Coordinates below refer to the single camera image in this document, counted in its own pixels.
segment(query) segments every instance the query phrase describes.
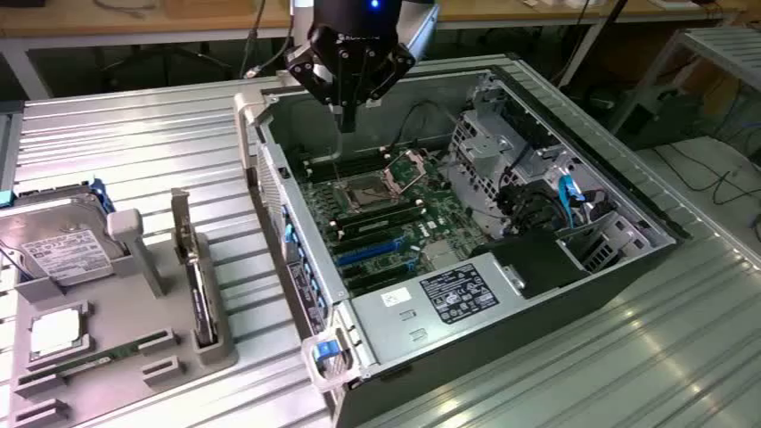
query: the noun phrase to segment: hard drive label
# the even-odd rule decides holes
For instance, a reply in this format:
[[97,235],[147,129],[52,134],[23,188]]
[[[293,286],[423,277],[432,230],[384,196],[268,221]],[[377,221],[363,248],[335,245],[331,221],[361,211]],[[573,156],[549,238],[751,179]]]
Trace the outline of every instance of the hard drive label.
[[104,247],[91,230],[24,243],[22,248],[58,281],[111,266]]

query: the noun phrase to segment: white label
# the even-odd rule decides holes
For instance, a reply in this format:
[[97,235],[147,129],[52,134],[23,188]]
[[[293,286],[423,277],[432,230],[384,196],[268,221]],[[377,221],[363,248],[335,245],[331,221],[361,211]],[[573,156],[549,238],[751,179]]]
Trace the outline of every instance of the white label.
[[397,288],[392,292],[385,292],[380,295],[383,299],[383,304],[389,308],[393,305],[399,305],[404,301],[408,301],[413,296],[409,295],[407,287]]
[[58,281],[111,266],[92,230],[24,243],[22,248]]

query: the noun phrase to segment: hard drive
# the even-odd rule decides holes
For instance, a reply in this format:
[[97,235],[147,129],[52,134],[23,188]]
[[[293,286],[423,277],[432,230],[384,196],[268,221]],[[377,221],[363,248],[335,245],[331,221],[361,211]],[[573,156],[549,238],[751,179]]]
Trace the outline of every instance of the hard drive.
[[99,180],[22,194],[0,210],[0,249],[22,255],[16,267],[27,280],[50,276],[66,287],[113,273],[111,262],[127,249],[105,232],[109,210]]

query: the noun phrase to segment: pcie slot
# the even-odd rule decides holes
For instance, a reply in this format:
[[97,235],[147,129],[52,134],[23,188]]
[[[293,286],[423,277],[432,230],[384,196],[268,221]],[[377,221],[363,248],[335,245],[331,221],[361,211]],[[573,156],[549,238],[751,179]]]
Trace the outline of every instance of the pcie slot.
[[387,243],[380,243],[373,245],[363,250],[351,252],[349,254],[341,256],[336,260],[336,264],[339,266],[351,265],[352,263],[357,263],[359,261],[372,259],[373,257],[379,257],[383,254],[388,254],[389,252],[395,252],[400,250],[403,247],[404,237],[393,239]]
[[364,291],[369,291],[375,288],[380,288],[384,284],[391,282],[400,282],[401,280],[407,279],[408,277],[415,275],[415,260],[403,263],[395,267],[389,267],[388,269],[376,272],[375,274],[369,274],[365,276],[360,276],[359,278],[351,279],[348,281],[347,287],[351,290],[364,289]]

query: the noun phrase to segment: metal rack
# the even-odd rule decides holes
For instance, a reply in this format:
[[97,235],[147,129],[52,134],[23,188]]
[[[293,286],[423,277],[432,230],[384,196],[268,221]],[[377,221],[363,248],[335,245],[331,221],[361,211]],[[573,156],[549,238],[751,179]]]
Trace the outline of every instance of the metal rack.
[[687,29],[675,34],[657,55],[635,91],[619,108],[609,129],[619,132],[635,106],[643,101],[677,50],[685,47],[761,91],[761,31],[740,27]]

